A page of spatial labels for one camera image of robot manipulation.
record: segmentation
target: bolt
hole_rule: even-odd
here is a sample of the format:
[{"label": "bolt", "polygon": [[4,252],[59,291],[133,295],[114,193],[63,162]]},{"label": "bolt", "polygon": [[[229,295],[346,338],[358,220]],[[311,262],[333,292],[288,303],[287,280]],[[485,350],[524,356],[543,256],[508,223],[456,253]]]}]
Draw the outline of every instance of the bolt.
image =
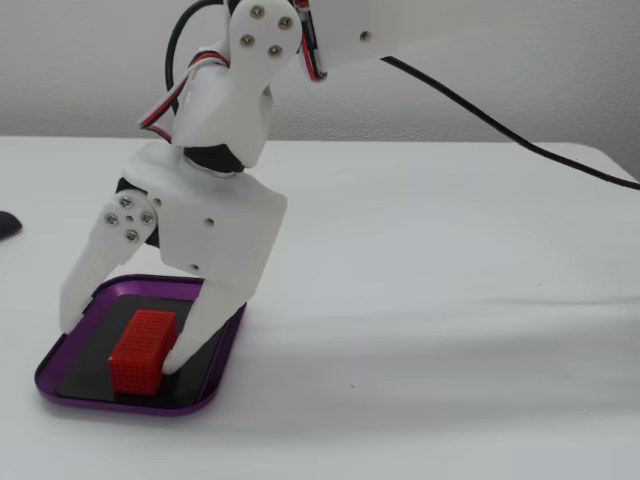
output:
[{"label": "bolt", "polygon": [[151,225],[155,221],[155,217],[150,212],[144,212],[140,217],[140,220],[142,220],[142,223],[145,225]]},{"label": "bolt", "polygon": [[282,54],[282,47],[280,45],[274,45],[269,49],[270,57],[279,57]]},{"label": "bolt", "polygon": [[240,45],[243,47],[251,47],[254,43],[256,43],[256,39],[253,35],[245,35],[240,39]]},{"label": "bolt", "polygon": [[140,235],[135,230],[127,230],[124,236],[129,240],[129,243],[138,243],[138,240],[140,240]]},{"label": "bolt", "polygon": [[122,197],[120,199],[120,206],[122,208],[131,208],[133,207],[133,201],[129,197]]},{"label": "bolt", "polygon": [[291,25],[293,25],[293,20],[291,19],[291,17],[282,17],[278,22],[278,27],[280,27],[280,30],[289,30],[291,28]]},{"label": "bolt", "polygon": [[104,217],[104,221],[107,223],[107,225],[115,227],[118,224],[118,217],[113,213],[107,213],[107,215],[105,215]]},{"label": "bolt", "polygon": [[256,5],[251,9],[251,16],[253,18],[262,18],[264,17],[264,8],[260,5]]}]

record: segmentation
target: purple tray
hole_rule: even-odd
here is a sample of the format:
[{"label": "purple tray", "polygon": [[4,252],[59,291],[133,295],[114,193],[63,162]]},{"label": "purple tray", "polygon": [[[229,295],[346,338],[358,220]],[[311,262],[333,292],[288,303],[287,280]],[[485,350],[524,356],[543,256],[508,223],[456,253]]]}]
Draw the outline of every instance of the purple tray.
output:
[{"label": "purple tray", "polygon": [[204,383],[195,403],[184,408],[154,408],[113,402],[67,398],[58,395],[56,387],[63,378],[85,342],[100,325],[109,307],[121,295],[141,295],[174,300],[195,301],[200,294],[202,280],[197,278],[157,277],[130,275],[104,283],[93,295],[83,319],[69,335],[62,335],[36,370],[35,382],[40,394],[47,400],[69,407],[93,408],[146,415],[180,416],[200,410],[215,397],[231,347],[242,320],[245,307],[227,322],[221,331]]}]

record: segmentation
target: red cube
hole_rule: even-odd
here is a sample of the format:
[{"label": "red cube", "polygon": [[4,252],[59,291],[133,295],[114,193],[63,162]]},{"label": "red cube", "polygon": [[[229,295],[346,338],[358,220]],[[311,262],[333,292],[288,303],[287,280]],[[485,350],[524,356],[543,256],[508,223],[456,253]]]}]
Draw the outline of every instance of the red cube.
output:
[{"label": "red cube", "polygon": [[162,365],[176,343],[176,314],[138,310],[109,357],[116,393],[158,393]]}]

